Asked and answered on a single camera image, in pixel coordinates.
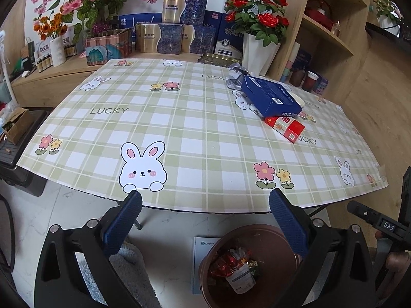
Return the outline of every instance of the gray fluffy fabric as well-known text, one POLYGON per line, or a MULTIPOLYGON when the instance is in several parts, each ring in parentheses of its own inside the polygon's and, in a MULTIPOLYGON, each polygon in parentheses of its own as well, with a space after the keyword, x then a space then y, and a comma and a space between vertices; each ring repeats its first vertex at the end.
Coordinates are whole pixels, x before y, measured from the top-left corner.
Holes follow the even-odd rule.
MULTIPOLYGON (((142 308, 161 308, 145 270, 143 256, 139 249, 128 242, 124 242, 118 254, 110 256, 109 260, 124 285, 142 308)), ((79 266, 91 297, 107 305, 94 281, 86 260, 79 261, 79 266)))

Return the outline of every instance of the blue gripper pad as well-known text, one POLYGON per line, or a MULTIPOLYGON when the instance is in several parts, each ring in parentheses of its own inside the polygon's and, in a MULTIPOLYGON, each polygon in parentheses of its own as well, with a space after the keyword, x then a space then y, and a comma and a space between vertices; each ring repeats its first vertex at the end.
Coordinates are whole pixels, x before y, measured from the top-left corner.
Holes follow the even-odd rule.
POLYGON ((308 234, 291 211, 291 203, 278 188, 271 191, 269 203, 271 213, 277 220, 291 249, 295 254, 304 258, 308 253, 308 234))
POLYGON ((131 191, 127 198, 125 205, 122 205, 103 234, 103 253, 107 258, 118 253, 143 207, 143 199, 138 191, 131 191))

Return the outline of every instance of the white flower pot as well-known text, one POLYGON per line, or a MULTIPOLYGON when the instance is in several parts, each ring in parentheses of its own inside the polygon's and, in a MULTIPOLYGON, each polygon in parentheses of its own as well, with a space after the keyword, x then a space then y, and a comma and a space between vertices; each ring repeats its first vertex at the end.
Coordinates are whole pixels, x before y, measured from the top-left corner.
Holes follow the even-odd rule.
POLYGON ((244 34, 242 65, 251 75, 265 76, 281 44, 271 43, 264 47, 262 40, 250 34, 244 34))
MULTIPOLYGON (((396 23, 393 23, 387 16, 381 15, 379 17, 380 28, 389 28, 390 26, 394 26, 396 23)), ((399 34, 399 26, 394 28, 389 28, 386 31, 391 32, 394 36, 398 36, 399 34)))
POLYGON ((51 57, 53 58, 54 67, 66 62, 66 54, 64 53, 62 36, 58 36, 57 38, 50 40, 50 51, 51 57))

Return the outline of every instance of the bunny paw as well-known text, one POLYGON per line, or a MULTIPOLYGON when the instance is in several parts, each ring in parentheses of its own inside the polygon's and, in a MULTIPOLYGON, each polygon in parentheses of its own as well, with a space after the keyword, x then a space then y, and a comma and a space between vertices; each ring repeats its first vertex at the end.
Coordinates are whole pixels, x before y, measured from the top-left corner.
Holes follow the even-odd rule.
POLYGON ((126 184, 123 186, 123 192, 130 193, 133 190, 137 190, 133 184, 126 184))
POLYGON ((157 192, 162 190, 164 187, 164 184, 161 182, 154 182, 150 184, 150 191, 151 192, 157 192))

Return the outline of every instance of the basket handle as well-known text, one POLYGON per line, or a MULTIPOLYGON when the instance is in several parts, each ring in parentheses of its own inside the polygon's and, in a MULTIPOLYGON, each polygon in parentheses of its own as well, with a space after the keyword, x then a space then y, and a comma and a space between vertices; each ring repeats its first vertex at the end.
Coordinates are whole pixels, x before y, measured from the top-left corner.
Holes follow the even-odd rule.
POLYGON ((308 2, 307 2, 307 6, 308 6, 308 4, 309 4, 310 2, 320 2, 320 3, 326 4, 326 5, 327 5, 327 7, 328 7, 328 11, 330 12, 330 19, 332 19, 332 10, 331 10, 331 6, 329 5, 329 3, 328 3, 327 1, 325 1, 325 0, 308 0, 308 2))

